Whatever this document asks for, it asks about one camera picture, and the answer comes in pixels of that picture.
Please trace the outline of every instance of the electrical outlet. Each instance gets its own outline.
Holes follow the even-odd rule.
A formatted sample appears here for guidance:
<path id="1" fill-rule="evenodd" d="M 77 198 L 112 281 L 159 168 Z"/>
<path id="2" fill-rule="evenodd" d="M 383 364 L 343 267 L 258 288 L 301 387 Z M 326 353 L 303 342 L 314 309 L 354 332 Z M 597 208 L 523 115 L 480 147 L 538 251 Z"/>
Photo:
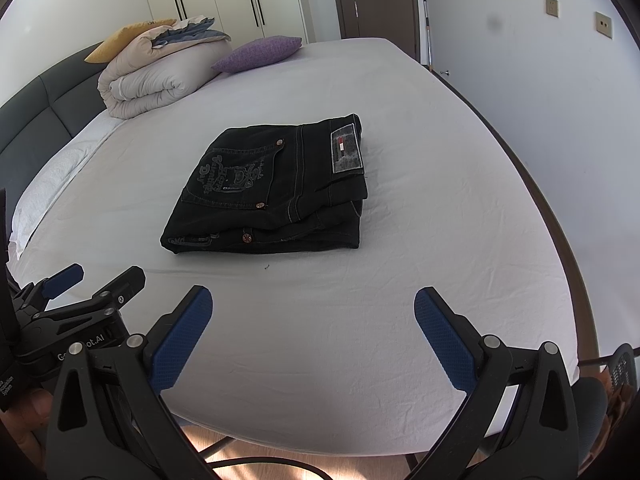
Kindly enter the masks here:
<path id="1" fill-rule="evenodd" d="M 613 39 L 613 25 L 611 25 L 611 18 L 609 16 L 596 12 L 596 30 L 600 34 L 604 34 L 608 38 Z"/>
<path id="2" fill-rule="evenodd" d="M 546 13 L 550 16 L 555 16 L 556 18 L 559 16 L 558 13 L 558 0 L 545 0 L 546 2 Z"/>

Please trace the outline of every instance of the white pillow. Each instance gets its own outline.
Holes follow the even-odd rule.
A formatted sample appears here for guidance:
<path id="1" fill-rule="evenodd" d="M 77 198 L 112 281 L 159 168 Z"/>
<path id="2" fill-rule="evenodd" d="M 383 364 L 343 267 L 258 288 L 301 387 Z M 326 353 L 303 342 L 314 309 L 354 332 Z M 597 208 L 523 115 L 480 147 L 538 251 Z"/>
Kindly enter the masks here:
<path id="1" fill-rule="evenodd" d="M 20 258 L 36 227 L 66 186 L 123 122 L 104 110 L 38 172 L 15 207 L 9 241 L 15 243 L 16 259 Z"/>

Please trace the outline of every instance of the yellow pillow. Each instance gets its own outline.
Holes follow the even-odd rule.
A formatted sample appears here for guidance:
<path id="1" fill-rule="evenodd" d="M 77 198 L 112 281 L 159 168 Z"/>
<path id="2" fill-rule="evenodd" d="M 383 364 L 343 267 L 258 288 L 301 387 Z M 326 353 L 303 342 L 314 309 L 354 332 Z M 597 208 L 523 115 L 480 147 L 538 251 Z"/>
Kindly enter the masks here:
<path id="1" fill-rule="evenodd" d="M 126 27 L 122 27 L 111 34 L 106 40 L 104 40 L 91 54 L 89 54 L 85 61 L 87 63 L 108 63 L 124 48 L 131 43 L 132 40 L 137 38 L 143 32 L 151 30 L 152 28 L 160 27 L 161 25 L 173 25 L 175 19 L 170 20 L 155 20 L 154 22 L 140 22 L 132 23 Z"/>

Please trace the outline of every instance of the bed frame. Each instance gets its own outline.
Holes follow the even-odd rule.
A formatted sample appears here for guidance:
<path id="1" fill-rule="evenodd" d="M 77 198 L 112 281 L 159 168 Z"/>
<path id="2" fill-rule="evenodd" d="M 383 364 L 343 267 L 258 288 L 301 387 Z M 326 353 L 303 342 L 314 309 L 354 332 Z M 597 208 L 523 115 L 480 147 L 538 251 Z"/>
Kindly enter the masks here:
<path id="1" fill-rule="evenodd" d="M 106 107 L 97 91 L 106 65 L 89 64 L 88 47 L 43 72 L 0 107 L 0 188 L 7 190 L 7 218 L 46 162 Z M 451 85 L 440 81 L 480 117 L 498 140 L 527 186 L 560 256 L 574 306 L 580 361 L 599 357 L 595 323 L 587 291 L 569 243 L 538 186 L 502 137 Z M 11 223 L 7 225 L 7 236 Z M 582 375 L 597 369 L 582 368 Z"/>

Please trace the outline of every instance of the blue gripper pad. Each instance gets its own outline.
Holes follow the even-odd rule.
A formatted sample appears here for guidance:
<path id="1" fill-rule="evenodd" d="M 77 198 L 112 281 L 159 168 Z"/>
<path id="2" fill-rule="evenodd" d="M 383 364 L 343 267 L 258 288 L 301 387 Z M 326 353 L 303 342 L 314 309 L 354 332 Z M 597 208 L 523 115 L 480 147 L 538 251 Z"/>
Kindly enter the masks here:
<path id="1" fill-rule="evenodd" d="M 194 286 L 174 310 L 174 314 L 177 311 L 178 318 L 174 320 L 151 356 L 149 384 L 156 395 L 174 386 L 204 332 L 213 313 L 211 293 L 203 286 Z M 148 336 L 151 336 L 156 327 L 162 330 L 162 323 L 170 320 L 172 315 L 162 316 L 149 331 Z"/>
<path id="2" fill-rule="evenodd" d="M 415 295 L 414 312 L 452 386 L 470 395 L 478 382 L 474 358 L 426 289 Z"/>
<path id="3" fill-rule="evenodd" d="M 84 278 L 84 270 L 78 264 L 68 266 L 59 273 L 51 276 L 42 285 L 42 297 L 45 300 L 53 300 L 72 286 L 77 285 Z"/>

